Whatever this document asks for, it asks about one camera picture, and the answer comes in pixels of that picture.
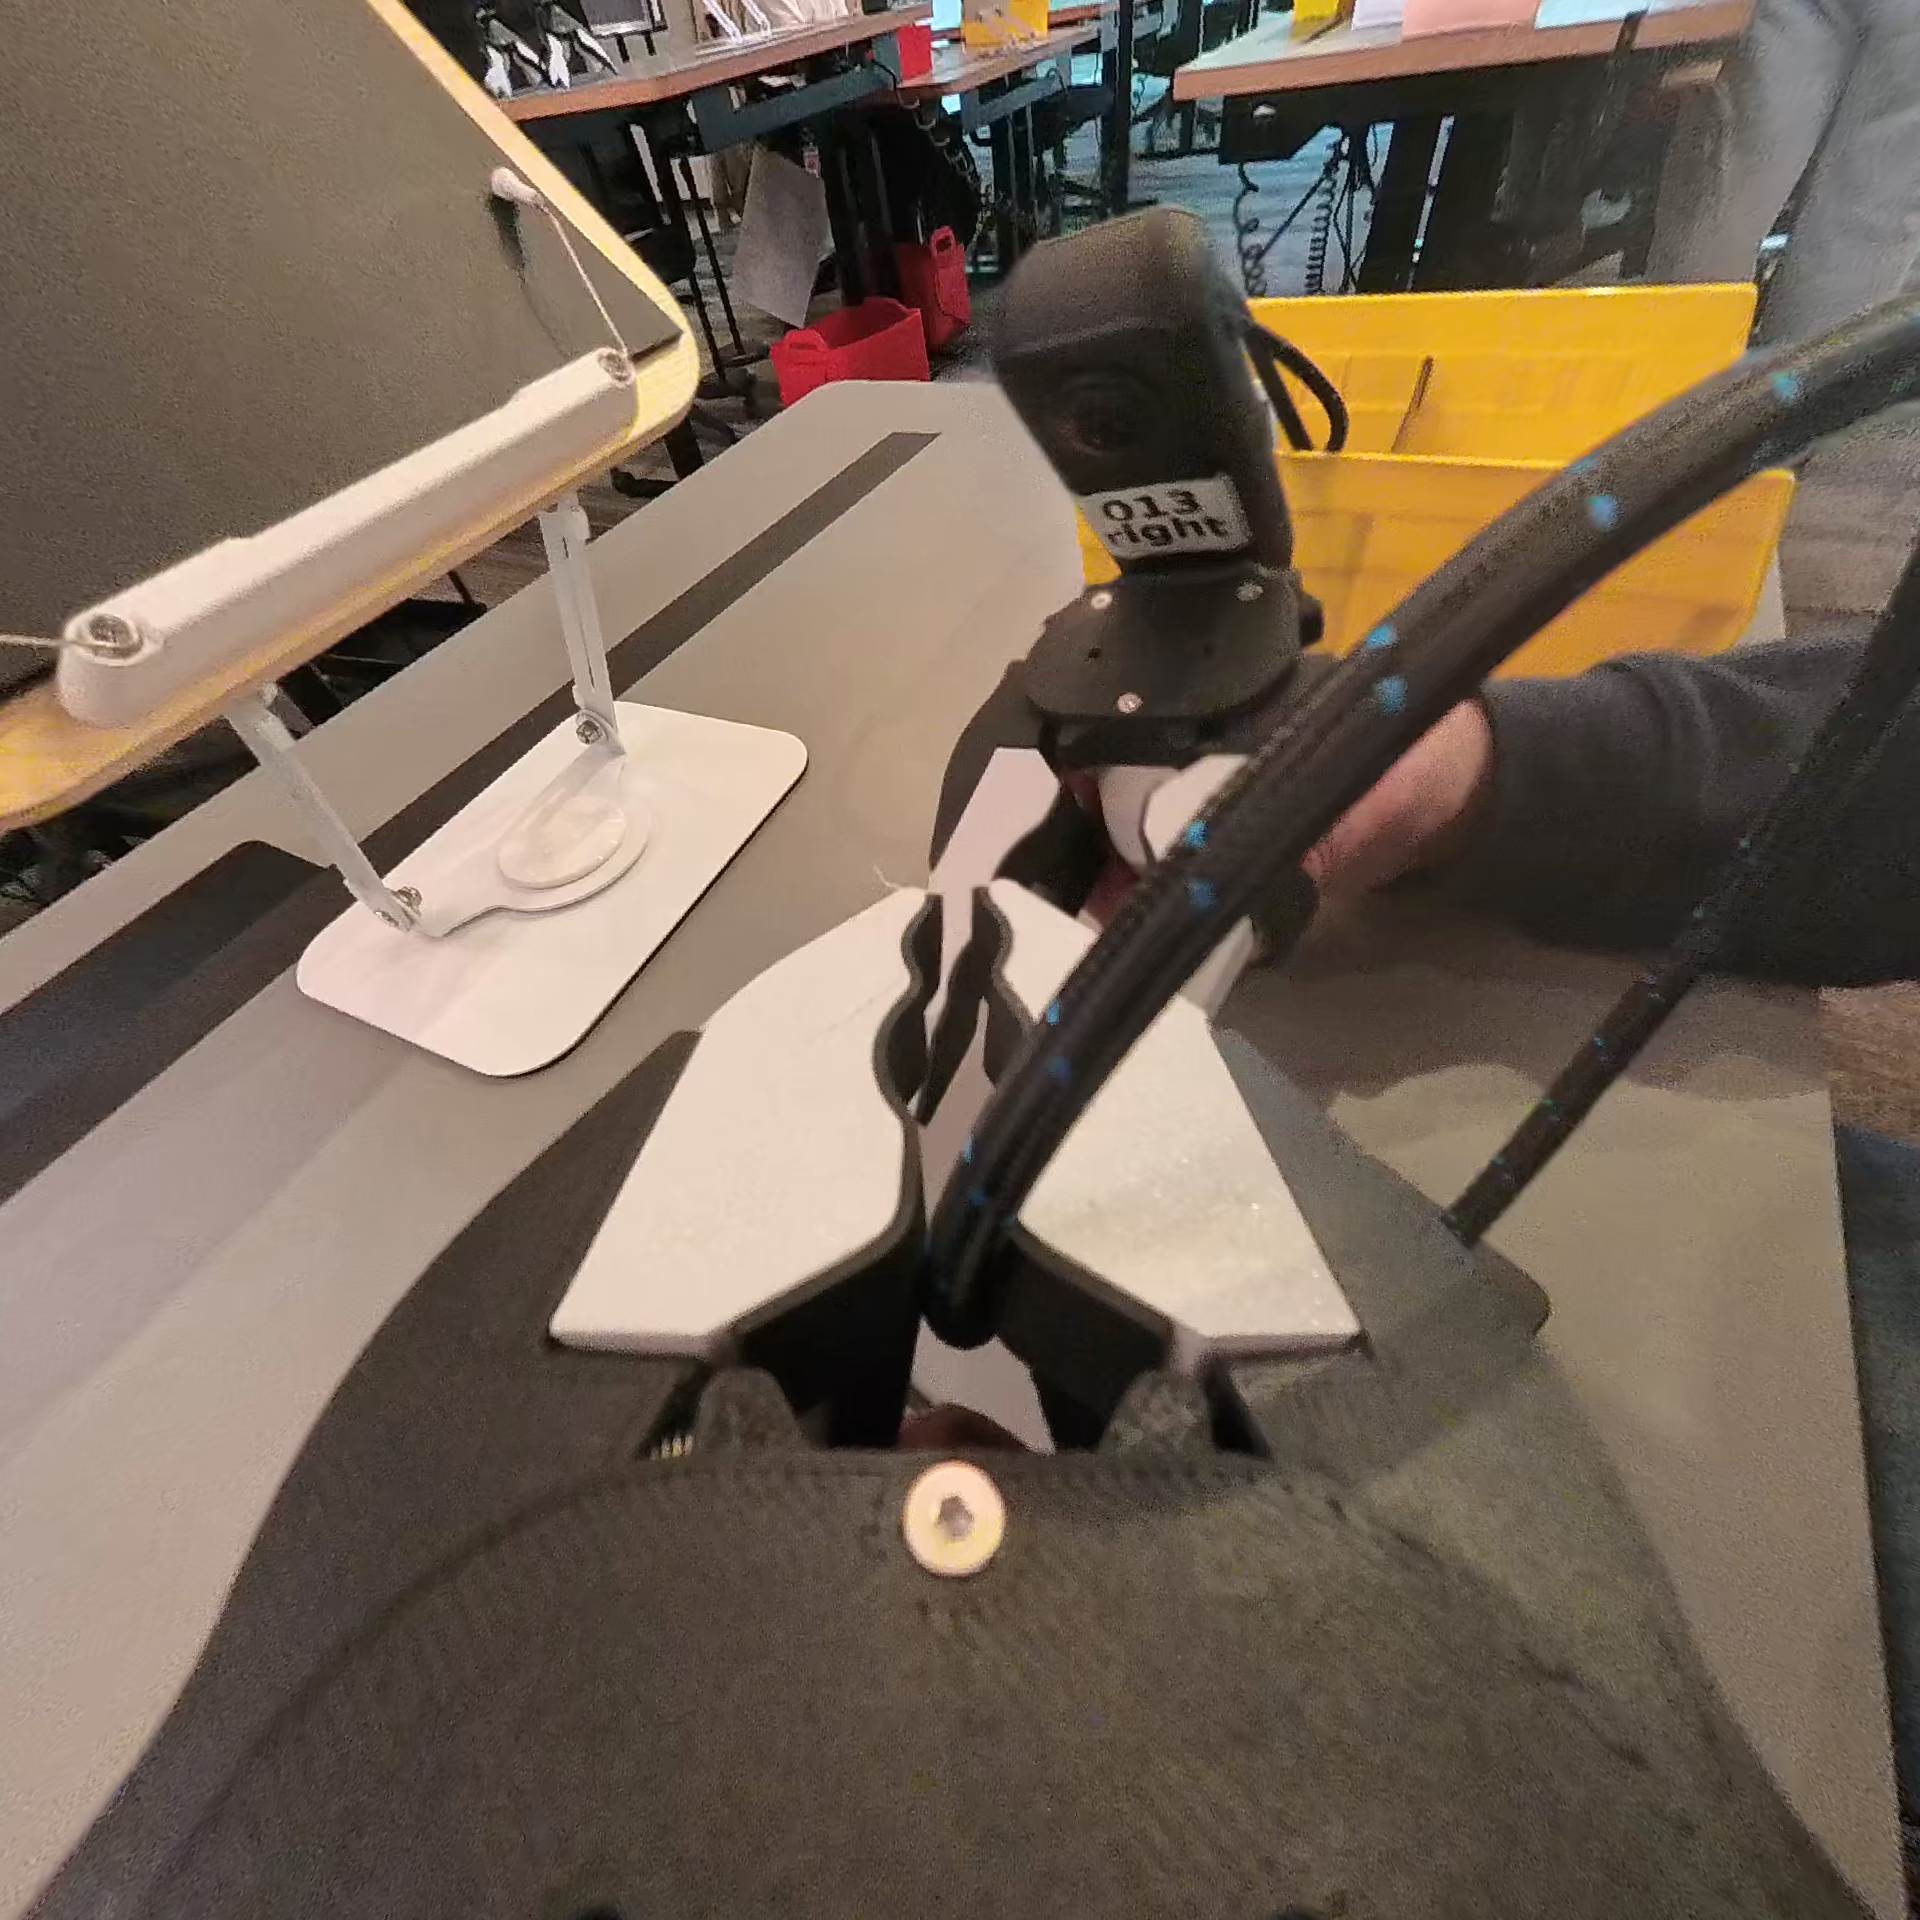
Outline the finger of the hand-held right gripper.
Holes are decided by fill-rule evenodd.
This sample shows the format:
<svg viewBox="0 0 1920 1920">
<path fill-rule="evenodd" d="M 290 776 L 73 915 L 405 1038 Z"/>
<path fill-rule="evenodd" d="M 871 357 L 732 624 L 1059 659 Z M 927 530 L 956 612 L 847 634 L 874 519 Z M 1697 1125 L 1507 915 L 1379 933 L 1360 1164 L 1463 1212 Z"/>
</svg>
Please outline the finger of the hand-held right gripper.
<svg viewBox="0 0 1920 1920">
<path fill-rule="evenodd" d="M 978 935 L 976 907 L 1019 842 L 1037 830 L 1059 796 L 1059 781 L 1035 749 L 992 752 L 975 783 L 945 850 L 928 872 L 928 898 L 943 907 L 943 972 L 928 1000 L 928 1062 L 920 1091 L 920 1120 L 945 1104 L 976 1034 L 992 974 L 995 935 Z"/>
<path fill-rule="evenodd" d="M 1240 754 L 1209 754 L 1185 767 L 1127 763 L 1108 767 L 1108 844 L 1131 879 L 1143 877 L 1241 767 Z M 1219 1013 L 1258 958 L 1258 930 L 1240 918 L 1212 958 L 1189 976 L 1185 994 Z"/>
</svg>

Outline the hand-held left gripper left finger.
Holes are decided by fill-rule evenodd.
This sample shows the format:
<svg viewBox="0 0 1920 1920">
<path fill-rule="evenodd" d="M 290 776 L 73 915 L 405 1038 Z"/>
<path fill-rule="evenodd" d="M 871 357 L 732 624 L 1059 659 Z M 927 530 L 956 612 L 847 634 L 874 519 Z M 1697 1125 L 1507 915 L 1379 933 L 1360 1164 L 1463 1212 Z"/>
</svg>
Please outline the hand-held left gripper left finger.
<svg viewBox="0 0 1920 1920">
<path fill-rule="evenodd" d="M 898 888 L 738 987 L 575 1271 L 575 1351 L 721 1360 L 898 1248 L 921 1207 L 915 1102 L 945 903 Z"/>
</svg>

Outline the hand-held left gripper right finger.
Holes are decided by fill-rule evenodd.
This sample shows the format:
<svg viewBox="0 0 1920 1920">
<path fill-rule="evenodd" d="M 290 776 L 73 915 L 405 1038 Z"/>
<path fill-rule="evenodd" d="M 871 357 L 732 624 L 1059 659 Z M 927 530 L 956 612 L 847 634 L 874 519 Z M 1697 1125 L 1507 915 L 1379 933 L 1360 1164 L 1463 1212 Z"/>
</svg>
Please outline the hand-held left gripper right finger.
<svg viewBox="0 0 1920 1920">
<path fill-rule="evenodd" d="M 999 1341 L 1037 1380 L 1339 1352 L 1360 1320 L 1216 1042 L 1236 928 L 1073 1125 L 1005 1236 Z"/>
</svg>

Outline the yellow divided storage bin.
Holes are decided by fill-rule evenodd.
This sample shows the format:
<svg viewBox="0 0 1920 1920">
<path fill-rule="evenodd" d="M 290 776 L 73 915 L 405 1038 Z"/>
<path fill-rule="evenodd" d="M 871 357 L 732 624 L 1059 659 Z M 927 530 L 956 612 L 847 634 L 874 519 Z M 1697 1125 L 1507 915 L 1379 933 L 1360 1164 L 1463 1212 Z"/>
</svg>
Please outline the yellow divided storage bin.
<svg viewBox="0 0 1920 1920">
<path fill-rule="evenodd" d="M 1596 291 L 1319 294 L 1251 304 L 1352 419 L 1339 453 L 1279 438 L 1296 562 L 1348 651 L 1553 472 L 1747 350 L 1747 282 Z M 1391 442 L 1433 354 L 1410 450 Z M 1624 653 L 1714 656 L 1755 630 L 1795 475 L 1765 470 L 1611 572 L 1504 666 L 1565 677 Z"/>
</svg>

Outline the person's right forearm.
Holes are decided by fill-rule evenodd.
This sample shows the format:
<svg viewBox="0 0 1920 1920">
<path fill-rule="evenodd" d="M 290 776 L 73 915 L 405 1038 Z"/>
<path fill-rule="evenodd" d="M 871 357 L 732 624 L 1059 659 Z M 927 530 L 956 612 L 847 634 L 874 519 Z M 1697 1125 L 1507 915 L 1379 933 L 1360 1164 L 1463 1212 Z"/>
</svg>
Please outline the person's right forearm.
<svg viewBox="0 0 1920 1920">
<path fill-rule="evenodd" d="M 1784 640 L 1488 685 L 1493 771 L 1441 887 L 1551 943 L 1674 943 L 1863 653 L 1861 635 Z M 1916 699 L 1729 928 L 1712 972 L 1812 989 L 1917 978 Z"/>
</svg>

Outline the person's right hand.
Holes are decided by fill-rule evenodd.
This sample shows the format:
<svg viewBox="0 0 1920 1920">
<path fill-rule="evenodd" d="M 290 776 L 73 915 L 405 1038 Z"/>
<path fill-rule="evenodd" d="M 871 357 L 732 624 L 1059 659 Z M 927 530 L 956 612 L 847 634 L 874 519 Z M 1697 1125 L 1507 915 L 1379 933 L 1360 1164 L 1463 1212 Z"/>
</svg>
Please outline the person's right hand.
<svg viewBox="0 0 1920 1920">
<path fill-rule="evenodd" d="M 1495 767 L 1481 699 L 1429 727 L 1314 844 L 1303 871 L 1321 900 L 1359 900 L 1442 867 Z"/>
</svg>

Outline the white wooden laptop stand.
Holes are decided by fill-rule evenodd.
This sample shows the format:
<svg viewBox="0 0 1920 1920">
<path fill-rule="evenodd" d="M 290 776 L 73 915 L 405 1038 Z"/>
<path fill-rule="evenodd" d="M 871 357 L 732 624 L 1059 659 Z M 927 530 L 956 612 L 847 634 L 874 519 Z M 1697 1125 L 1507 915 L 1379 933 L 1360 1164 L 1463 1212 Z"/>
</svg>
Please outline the white wooden laptop stand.
<svg viewBox="0 0 1920 1920">
<path fill-rule="evenodd" d="M 227 724 L 353 903 L 305 997 L 489 1076 L 571 1051 L 807 767 L 615 696 L 581 486 L 680 302 L 402 5 L 4 5 L 4 827 Z M 273 688 L 538 519 L 570 711 L 383 871 Z"/>
</svg>

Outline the red plastic bin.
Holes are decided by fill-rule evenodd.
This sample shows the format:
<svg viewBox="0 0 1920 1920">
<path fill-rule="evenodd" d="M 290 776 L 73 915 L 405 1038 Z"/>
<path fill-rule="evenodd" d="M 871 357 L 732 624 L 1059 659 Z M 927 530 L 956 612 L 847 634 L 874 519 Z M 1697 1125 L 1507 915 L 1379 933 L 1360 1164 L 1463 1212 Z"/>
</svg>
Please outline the red plastic bin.
<svg viewBox="0 0 1920 1920">
<path fill-rule="evenodd" d="M 785 410 L 839 382 L 930 382 L 921 311 L 884 294 L 788 330 L 772 343 L 770 358 Z"/>
<path fill-rule="evenodd" d="M 916 308 L 928 357 L 948 354 L 972 330 L 969 254 L 951 227 L 921 239 L 897 239 L 900 302 Z"/>
</svg>

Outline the white hanging paper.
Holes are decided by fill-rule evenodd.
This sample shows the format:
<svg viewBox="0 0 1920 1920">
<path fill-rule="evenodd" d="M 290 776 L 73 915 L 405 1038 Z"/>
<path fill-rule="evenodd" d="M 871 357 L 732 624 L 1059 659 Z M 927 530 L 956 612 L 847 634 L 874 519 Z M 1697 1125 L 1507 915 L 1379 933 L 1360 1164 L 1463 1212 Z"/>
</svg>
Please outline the white hanging paper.
<svg viewBox="0 0 1920 1920">
<path fill-rule="evenodd" d="M 754 147 L 737 229 L 732 293 L 788 330 L 803 326 L 829 256 L 826 180 L 779 150 Z"/>
</svg>

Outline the person's blue jeans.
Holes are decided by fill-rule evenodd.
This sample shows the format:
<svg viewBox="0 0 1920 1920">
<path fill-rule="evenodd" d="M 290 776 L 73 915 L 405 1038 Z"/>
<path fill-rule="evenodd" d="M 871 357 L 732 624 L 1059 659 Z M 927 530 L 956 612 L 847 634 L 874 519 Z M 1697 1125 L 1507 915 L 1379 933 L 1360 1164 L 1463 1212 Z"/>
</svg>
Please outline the person's blue jeans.
<svg viewBox="0 0 1920 1920">
<path fill-rule="evenodd" d="M 1917 1152 L 1836 1130 L 1909 1910 L 1917 1904 Z"/>
</svg>

